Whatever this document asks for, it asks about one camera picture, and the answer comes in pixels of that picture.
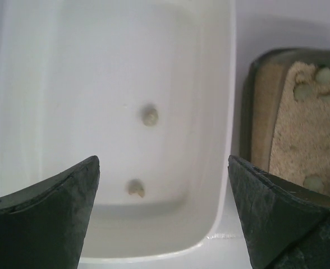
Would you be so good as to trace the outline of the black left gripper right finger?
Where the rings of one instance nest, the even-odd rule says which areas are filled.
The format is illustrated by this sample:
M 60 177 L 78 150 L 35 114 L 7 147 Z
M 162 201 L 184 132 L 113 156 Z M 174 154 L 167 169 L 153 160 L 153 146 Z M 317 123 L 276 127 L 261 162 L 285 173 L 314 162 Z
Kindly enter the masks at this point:
M 228 161 L 252 268 L 330 268 L 330 196 L 238 156 Z

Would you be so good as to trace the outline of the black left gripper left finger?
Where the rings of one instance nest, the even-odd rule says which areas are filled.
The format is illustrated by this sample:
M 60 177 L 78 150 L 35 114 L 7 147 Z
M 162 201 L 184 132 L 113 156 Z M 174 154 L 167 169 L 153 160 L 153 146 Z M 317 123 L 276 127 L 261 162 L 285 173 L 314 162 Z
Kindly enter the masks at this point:
M 91 156 L 0 197 L 0 268 L 77 268 L 99 177 Z

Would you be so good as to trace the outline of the dark translucent litter box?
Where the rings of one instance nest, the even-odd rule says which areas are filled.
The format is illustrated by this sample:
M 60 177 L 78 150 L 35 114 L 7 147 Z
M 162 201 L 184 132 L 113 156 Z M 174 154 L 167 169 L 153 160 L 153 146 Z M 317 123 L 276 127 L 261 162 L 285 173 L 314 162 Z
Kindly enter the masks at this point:
M 330 196 L 330 82 L 315 73 L 330 69 L 330 50 L 275 49 L 258 57 L 244 82 L 240 156 L 255 166 L 303 187 L 309 175 Z M 298 84 L 313 88 L 304 101 L 294 99 Z

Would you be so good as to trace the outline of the white plastic bin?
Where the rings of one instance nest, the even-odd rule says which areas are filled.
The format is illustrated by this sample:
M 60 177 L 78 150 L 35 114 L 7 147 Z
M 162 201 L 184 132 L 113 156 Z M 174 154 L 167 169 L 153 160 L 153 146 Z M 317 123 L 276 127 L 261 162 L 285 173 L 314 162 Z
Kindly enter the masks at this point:
M 5 1 L 0 196 L 96 155 L 82 262 L 199 246 L 226 192 L 235 30 L 234 1 Z

